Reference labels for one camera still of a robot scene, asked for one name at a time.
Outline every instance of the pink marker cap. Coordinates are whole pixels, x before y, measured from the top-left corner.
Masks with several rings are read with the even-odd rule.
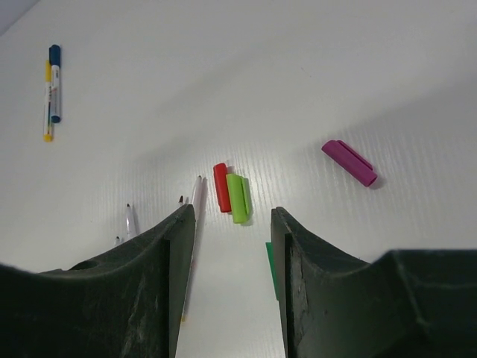
[[[342,140],[330,140],[321,150],[366,187],[378,178],[373,166]]]

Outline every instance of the clear pen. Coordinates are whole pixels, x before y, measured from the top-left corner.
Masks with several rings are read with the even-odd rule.
[[[136,220],[134,220],[133,208],[129,204],[126,206],[126,229],[128,240],[137,236]]]
[[[43,114],[43,140],[51,142],[53,140],[53,126],[50,121],[50,100],[51,100],[51,65],[50,61],[45,62],[45,108]]]

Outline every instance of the lime green marker cap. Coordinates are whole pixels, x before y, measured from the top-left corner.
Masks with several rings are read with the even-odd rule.
[[[246,180],[237,174],[227,174],[226,178],[233,223],[243,224],[248,221],[248,215],[250,214],[250,198],[248,197]]]

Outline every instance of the pen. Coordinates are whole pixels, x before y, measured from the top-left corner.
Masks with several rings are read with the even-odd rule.
[[[127,239],[131,240],[137,236],[136,221],[134,220],[133,208],[128,204],[126,206],[126,229]]]
[[[189,298],[190,298],[190,289],[192,284],[192,278],[194,276],[195,270],[195,259],[194,259],[194,251],[195,251],[195,243],[198,239],[198,222],[200,218],[200,206],[202,202],[202,192],[203,192],[203,181],[202,177],[199,175],[195,180],[194,189],[192,190],[192,206],[194,207],[194,214],[195,214],[195,238],[194,238],[194,245],[192,246],[192,256],[191,256],[191,267],[189,272],[189,279],[187,280],[187,287],[186,287],[186,297],[184,298],[184,308],[182,311],[182,318],[181,321],[185,322],[187,318],[187,312],[189,311]]]
[[[199,175],[195,180],[194,189],[192,191],[192,206],[194,207],[195,224],[200,217],[200,202],[202,200],[202,177]]]
[[[53,140],[53,127],[50,122],[50,100],[51,100],[51,65],[50,61],[45,61],[45,108],[43,116],[43,140],[51,142]]]
[[[49,49],[51,64],[51,103],[50,118],[51,123],[60,123],[60,67],[61,67],[61,48],[53,45]]]

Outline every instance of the marker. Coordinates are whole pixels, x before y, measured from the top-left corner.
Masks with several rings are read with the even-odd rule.
[[[51,65],[51,103],[50,120],[51,123],[60,123],[60,67],[61,67],[61,48],[53,45],[49,49]]]
[[[131,240],[137,236],[136,221],[134,220],[133,208],[128,204],[126,206],[126,229],[127,239]]]
[[[50,61],[45,61],[45,107],[43,114],[43,140],[51,142],[53,140],[53,126],[50,122],[50,101],[51,101],[51,65]]]

